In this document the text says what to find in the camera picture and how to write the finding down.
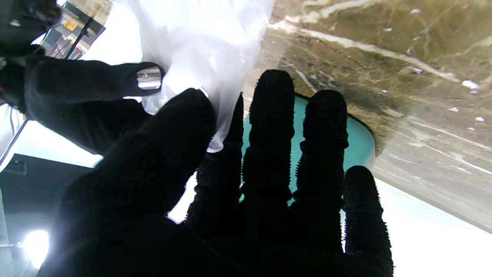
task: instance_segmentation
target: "bright light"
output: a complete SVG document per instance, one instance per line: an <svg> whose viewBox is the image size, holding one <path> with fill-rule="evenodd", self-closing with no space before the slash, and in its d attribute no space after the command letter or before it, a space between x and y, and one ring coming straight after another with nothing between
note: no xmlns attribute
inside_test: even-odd
<svg viewBox="0 0 492 277"><path fill-rule="evenodd" d="M36 230L30 232L22 244L31 259L32 265L37 269L41 267L48 254L49 238L48 232Z"/></svg>

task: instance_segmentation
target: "wire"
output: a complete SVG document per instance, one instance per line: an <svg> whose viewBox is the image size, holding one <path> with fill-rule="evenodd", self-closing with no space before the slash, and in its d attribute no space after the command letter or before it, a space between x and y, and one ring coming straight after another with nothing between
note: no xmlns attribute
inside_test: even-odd
<svg viewBox="0 0 492 277"><path fill-rule="evenodd" d="M12 119L14 108L10 107L10 127L12 128L12 136L15 136L14 120Z"/></svg>
<svg viewBox="0 0 492 277"><path fill-rule="evenodd" d="M24 129L24 127L26 126L26 124L28 123L28 121L29 121L29 119L27 119L27 118L24 120L24 122L22 123L21 127L19 128L19 130L15 134L14 138L8 144L7 149L5 150L5 152L3 153L3 156L0 159L0 165L3 164L3 162L7 159L8 153L12 149L12 146L14 146L14 144L17 141L17 139L19 138L19 136L21 135L21 132Z"/></svg>

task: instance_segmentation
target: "translucent plastic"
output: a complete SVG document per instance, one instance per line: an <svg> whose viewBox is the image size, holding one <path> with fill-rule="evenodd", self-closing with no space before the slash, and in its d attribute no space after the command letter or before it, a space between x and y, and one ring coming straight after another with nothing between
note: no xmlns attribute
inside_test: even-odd
<svg viewBox="0 0 492 277"><path fill-rule="evenodd" d="M140 25L142 61L166 69L160 94L145 97L156 114L187 88L202 89L217 115L209 152L222 150L244 79L260 53L273 0L129 0Z"/></svg>

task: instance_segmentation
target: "black knit glove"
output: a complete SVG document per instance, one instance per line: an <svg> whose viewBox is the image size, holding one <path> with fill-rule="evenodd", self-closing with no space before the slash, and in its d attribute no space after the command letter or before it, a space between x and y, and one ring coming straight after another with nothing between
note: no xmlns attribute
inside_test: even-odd
<svg viewBox="0 0 492 277"><path fill-rule="evenodd" d="M203 158L215 120L205 95L188 89L116 142L67 188L38 276L247 274L165 217Z"/></svg>
<svg viewBox="0 0 492 277"><path fill-rule="evenodd" d="M286 72L268 70L260 77L250 107L250 147L244 155L241 189L239 99L224 150L205 156L198 168L197 195L185 224L261 274L329 271L334 276L392 276L391 246L374 179L364 167L353 167L344 175L347 106L336 91L316 93L306 107L298 189L291 194L294 98ZM240 193L244 200L239 204ZM288 207L292 196L295 202Z"/></svg>
<svg viewBox="0 0 492 277"><path fill-rule="evenodd" d="M100 61L30 55L24 64L9 59L0 70L0 99L101 155L150 117L137 101L123 99L160 92L160 82L145 88L137 81L137 73L154 69L149 74L158 76L159 81L164 76L164 70L154 63L110 66Z"/></svg>

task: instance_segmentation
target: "marble surface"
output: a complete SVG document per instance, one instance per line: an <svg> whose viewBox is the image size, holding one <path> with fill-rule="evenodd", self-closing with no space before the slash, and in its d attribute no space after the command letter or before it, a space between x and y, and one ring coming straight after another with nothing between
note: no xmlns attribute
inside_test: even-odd
<svg viewBox="0 0 492 277"><path fill-rule="evenodd" d="M277 0L244 87L287 71L335 89L376 140L372 171L492 232L492 2Z"/></svg>

